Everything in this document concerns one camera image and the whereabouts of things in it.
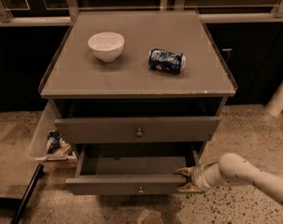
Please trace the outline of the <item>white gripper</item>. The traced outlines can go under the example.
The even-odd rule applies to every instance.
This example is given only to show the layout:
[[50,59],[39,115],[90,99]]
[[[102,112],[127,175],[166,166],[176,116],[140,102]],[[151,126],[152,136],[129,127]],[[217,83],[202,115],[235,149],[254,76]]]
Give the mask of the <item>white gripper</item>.
[[201,193],[207,191],[217,184],[218,165],[211,163],[207,165],[183,167],[177,169],[177,173],[183,176],[191,176],[191,182],[186,183],[177,190],[184,193]]

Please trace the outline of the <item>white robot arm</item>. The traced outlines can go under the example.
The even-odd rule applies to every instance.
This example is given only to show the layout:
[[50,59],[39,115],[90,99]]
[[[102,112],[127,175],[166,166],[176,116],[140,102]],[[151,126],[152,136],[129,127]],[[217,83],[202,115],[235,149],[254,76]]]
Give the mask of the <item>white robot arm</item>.
[[177,173],[191,179],[177,189],[180,192],[250,185],[283,206],[283,177],[265,172],[234,153],[226,153],[207,165],[179,168]]

